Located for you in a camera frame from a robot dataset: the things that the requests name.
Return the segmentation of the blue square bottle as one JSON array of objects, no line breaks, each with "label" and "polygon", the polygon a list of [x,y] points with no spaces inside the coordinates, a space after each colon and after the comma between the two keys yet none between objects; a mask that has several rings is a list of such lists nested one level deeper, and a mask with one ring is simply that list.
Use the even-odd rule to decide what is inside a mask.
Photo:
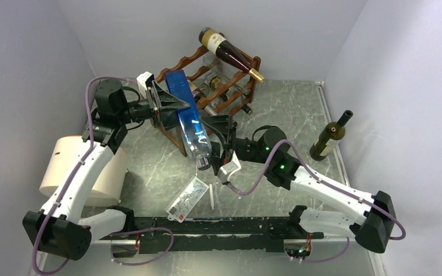
[{"label": "blue square bottle", "polygon": [[166,72],[164,77],[168,91],[189,104],[188,108],[176,111],[186,153],[198,170],[207,170],[211,167],[211,144],[188,79],[183,70]]}]

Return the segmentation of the dark red wine bottle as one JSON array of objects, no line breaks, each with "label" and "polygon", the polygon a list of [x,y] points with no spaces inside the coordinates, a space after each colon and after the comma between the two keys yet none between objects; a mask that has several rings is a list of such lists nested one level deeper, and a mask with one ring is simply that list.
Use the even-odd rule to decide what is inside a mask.
[{"label": "dark red wine bottle", "polygon": [[265,78],[255,69],[231,42],[216,30],[205,27],[199,33],[199,42],[221,61],[249,74],[257,82]]}]

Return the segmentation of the green wine bottle white label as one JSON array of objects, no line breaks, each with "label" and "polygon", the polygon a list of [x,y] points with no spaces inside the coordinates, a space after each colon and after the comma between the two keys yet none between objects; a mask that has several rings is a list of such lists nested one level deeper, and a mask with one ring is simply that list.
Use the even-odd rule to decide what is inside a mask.
[{"label": "green wine bottle white label", "polygon": [[345,126],[352,117],[353,112],[346,110],[337,121],[332,121],[325,126],[309,150],[312,159],[321,161],[333,152],[344,138],[346,134]]}]

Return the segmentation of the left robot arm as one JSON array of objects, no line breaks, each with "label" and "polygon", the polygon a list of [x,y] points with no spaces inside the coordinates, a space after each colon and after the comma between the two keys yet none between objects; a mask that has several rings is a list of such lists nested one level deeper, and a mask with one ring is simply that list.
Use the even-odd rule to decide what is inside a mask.
[{"label": "left robot arm", "polygon": [[136,232],[134,212],[111,206],[97,215],[82,218],[86,200],[106,165],[126,137],[127,125],[153,120],[170,128],[176,111],[190,103],[160,88],[153,77],[146,79],[146,97],[127,101],[124,78],[100,76],[86,86],[87,127],[78,149],[64,165],[59,186],[38,212],[29,211],[23,227],[33,244],[33,253],[45,252],[65,260],[81,259],[90,244],[117,234],[122,239]]}]

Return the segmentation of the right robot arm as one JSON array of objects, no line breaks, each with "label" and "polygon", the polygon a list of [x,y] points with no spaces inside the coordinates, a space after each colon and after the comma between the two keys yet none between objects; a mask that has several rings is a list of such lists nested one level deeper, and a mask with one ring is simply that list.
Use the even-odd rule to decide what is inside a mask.
[{"label": "right robot arm", "polygon": [[[392,199],[383,191],[376,194],[353,189],[311,168],[295,146],[277,126],[264,125],[256,140],[238,138],[237,125],[228,115],[205,117],[201,122],[219,139],[212,143],[212,168],[220,182],[240,196],[254,192],[262,178],[276,187],[298,191],[327,203],[335,210],[322,211],[296,206],[289,215],[287,229],[295,238],[329,233],[354,239],[368,251],[385,252],[394,227],[406,235],[397,220]],[[263,164],[251,188],[236,188],[232,178],[241,170],[241,162]]]}]

